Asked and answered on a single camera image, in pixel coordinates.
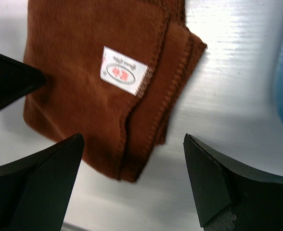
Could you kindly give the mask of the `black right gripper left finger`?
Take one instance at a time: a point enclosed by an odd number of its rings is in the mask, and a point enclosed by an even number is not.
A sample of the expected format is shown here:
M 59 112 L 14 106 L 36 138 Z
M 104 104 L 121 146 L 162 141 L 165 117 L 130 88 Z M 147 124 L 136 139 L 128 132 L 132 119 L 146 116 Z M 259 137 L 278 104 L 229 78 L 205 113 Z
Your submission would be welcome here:
M 83 150 L 75 134 L 0 166 L 0 231 L 59 231 Z

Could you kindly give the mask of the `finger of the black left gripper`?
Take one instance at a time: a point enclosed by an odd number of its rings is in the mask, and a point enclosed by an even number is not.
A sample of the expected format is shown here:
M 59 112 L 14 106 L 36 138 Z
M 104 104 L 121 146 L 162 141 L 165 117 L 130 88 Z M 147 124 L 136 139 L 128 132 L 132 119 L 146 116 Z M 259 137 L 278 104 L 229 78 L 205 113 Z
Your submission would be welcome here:
M 0 54 L 0 110 L 45 84 L 40 70 Z

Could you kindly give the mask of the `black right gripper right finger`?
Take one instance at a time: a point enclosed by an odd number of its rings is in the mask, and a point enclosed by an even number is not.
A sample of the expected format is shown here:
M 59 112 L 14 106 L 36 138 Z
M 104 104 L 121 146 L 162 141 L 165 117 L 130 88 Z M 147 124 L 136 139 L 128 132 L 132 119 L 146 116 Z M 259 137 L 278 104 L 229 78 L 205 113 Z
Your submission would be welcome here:
M 283 176 L 243 164 L 190 134 L 183 146 L 205 231 L 283 231 Z

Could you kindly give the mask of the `brown towel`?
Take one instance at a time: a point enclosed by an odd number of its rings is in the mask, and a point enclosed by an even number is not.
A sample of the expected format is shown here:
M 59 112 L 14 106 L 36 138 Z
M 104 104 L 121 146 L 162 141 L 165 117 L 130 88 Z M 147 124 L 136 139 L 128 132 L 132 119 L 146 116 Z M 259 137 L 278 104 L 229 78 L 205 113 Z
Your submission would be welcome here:
M 88 165 L 136 182 L 205 49 L 183 0 L 31 0 L 24 62 L 47 84 L 24 120 L 56 142 L 81 133 Z

